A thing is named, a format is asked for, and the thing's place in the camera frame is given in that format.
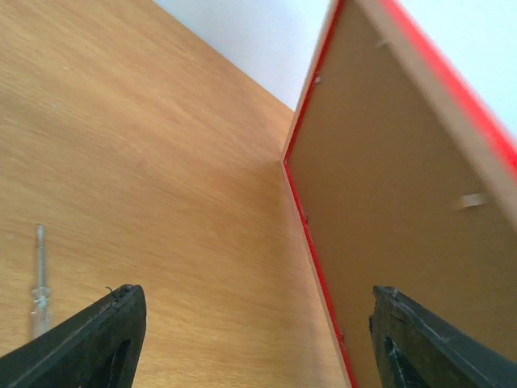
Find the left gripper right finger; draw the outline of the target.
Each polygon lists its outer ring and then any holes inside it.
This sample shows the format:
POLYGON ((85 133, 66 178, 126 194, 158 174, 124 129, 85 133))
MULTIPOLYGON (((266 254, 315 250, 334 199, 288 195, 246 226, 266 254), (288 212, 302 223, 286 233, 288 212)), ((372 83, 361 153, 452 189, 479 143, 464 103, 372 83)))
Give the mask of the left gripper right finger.
POLYGON ((376 285, 369 317, 383 387, 515 387, 516 363, 394 287, 376 285))

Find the small clear-handled screwdriver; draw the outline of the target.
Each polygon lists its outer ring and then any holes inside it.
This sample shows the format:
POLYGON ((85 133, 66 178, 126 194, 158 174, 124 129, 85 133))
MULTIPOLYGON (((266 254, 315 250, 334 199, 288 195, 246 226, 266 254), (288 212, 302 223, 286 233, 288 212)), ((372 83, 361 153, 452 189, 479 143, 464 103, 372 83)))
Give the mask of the small clear-handled screwdriver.
POLYGON ((36 227, 36 287, 32 290, 34 310, 32 311, 32 339, 50 330, 52 314, 49 307, 50 288, 47 282, 45 228, 36 227))

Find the red picture frame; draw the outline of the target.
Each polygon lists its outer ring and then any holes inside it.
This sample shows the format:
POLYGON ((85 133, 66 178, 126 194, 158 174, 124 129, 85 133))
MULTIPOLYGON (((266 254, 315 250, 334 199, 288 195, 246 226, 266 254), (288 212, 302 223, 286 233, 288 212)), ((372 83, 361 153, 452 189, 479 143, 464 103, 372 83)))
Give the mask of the red picture frame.
POLYGON ((284 168, 354 387, 373 287, 516 363, 516 148, 396 1, 340 1, 284 168))

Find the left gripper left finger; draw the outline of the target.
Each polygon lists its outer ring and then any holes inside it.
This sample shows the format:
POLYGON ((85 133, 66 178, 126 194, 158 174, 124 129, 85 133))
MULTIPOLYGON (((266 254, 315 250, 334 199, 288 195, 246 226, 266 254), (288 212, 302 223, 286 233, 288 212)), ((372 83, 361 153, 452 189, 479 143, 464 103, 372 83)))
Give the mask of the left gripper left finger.
POLYGON ((146 332, 145 293, 122 285, 1 357, 2 387, 130 387, 146 332))

